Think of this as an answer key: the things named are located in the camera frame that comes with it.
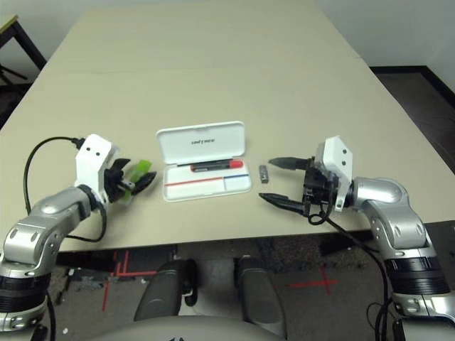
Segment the red tape mark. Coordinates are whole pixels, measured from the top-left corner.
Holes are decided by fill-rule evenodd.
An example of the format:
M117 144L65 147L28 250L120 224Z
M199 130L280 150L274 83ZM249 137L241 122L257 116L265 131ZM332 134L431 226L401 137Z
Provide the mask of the red tape mark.
M114 261L117 261L117 251L114 252ZM129 260L129 250L125 251L125 256L123 259L123 269L122 269L122 262L117 262L117 267L115 272L111 272L111 276L116 277L130 277L130 276L153 276L156 274L156 271L138 271L138 272L128 272L128 260ZM107 297L109 295L109 284L110 278L107 279L105 284L105 295L102 299L102 311L104 312L107 307Z
M308 282L298 282L288 284L287 288L308 288L311 286L323 286L326 289L327 295L330 295L330 285L337 284L338 280L336 279L327 279L326 270L324 267L319 268L319 272L322 275L322 281L308 281Z
M102 298L102 310L101 310L102 312L104 312L106 310L107 295L109 294L109 283L110 283L110 280L107 279L107 282L106 282L106 285L105 285L105 295Z
M326 288L326 293L327 293L327 295L330 295L330 286L329 286L328 281L327 281L326 270L324 269L323 266L321 266L319 268L319 271L321 272L321 275L322 275L322 279L323 279L323 282L324 282L324 287Z
M309 286L325 286L327 284L337 284L338 281L336 279L329 279L327 282L325 281L310 281L310 282L298 282L298 283L291 283L287 287L288 288L308 288Z

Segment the green plastic part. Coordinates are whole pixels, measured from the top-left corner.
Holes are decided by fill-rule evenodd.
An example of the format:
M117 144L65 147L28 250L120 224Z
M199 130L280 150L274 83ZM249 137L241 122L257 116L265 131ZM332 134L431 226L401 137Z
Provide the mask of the green plastic part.
M146 174L151 168L151 162L147 160L140 160L133 169L128 172L128 180L132 183L136 183L139 179ZM123 203L129 203L132 199L132 194L129 190L125 191L122 198Z

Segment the table leg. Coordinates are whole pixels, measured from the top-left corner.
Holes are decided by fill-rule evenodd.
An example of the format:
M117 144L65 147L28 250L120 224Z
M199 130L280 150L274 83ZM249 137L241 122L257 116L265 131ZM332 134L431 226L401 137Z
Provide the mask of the table leg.
M27 55L32 59L38 69L42 70L46 64L46 59L44 59L39 49L37 49L35 44L33 44L33 41L27 36L27 33L23 30L19 22L16 21L11 27L13 27L16 32L14 38L19 45L26 51Z

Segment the table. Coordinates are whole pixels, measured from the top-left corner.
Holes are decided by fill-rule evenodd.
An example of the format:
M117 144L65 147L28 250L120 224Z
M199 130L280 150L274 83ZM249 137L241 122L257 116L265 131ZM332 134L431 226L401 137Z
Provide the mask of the table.
M249 193L164 202L157 130L241 120L247 132ZM113 249L214 239L332 232L272 207L260 192L302 194L302 172L258 166L277 156L309 157L340 135L354 175L387 177L409 191L424 222L453 218L455 178L401 106L310 0L229 0L93 9L85 13L0 132L1 237L25 215L23 166L50 136L97 133L121 156L146 158L156 182L129 207L113 205L97 244ZM76 150L42 148L29 178L31 202L72 185ZM357 213L333 219L367 229ZM95 237L100 218L74 234Z
M0 16L0 48L12 38L16 39L18 44L35 63L36 67L42 70L46 64L46 59L18 22L17 14L2 15Z

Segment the red pen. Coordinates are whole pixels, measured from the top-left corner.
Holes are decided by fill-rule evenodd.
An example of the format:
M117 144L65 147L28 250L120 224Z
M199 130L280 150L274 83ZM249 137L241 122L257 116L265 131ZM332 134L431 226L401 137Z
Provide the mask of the red pen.
M220 169L231 169L241 167L243 167L243 161L235 159L199 162L190 165L190 168L193 172L218 171Z

